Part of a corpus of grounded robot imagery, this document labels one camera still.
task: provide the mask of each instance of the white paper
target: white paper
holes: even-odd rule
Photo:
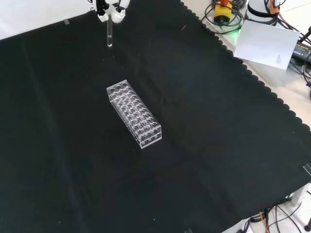
[[[299,32],[246,20],[241,28],[234,56],[286,69]]]

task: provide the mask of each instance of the glass test tube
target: glass test tube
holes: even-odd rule
[[[108,20],[107,20],[107,46],[112,46],[112,18],[111,14],[108,14]]]

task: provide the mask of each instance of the robotic arm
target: robotic arm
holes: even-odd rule
[[[125,9],[130,4],[130,0],[90,0],[93,4],[98,18],[105,22],[108,14],[111,14],[112,21],[120,23],[125,17]]]

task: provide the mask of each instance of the black fabric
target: black fabric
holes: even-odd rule
[[[0,42],[2,232],[220,233],[310,181],[310,129],[178,0]],[[140,149],[106,88],[161,123]]]

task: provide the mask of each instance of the white table surface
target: white table surface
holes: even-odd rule
[[[210,0],[182,0],[182,2],[191,9],[199,18],[204,16],[205,8],[210,4]],[[283,11],[281,9],[282,16],[286,21],[292,24],[302,32],[306,32],[311,26],[311,0],[287,0],[284,4]],[[220,40],[228,47],[228,49],[234,51],[234,47],[228,43],[228,41],[222,36],[217,35]],[[296,116],[302,119],[304,124],[311,127],[311,99],[310,88],[306,86],[306,82],[301,76],[298,80],[288,83],[279,87],[272,87],[266,81],[265,77],[255,72],[247,61],[244,62],[248,66],[248,69],[256,75],[259,80],[263,81],[266,86],[271,88],[271,91],[276,93],[278,98],[281,98],[285,104],[290,107],[290,110],[296,113]]]

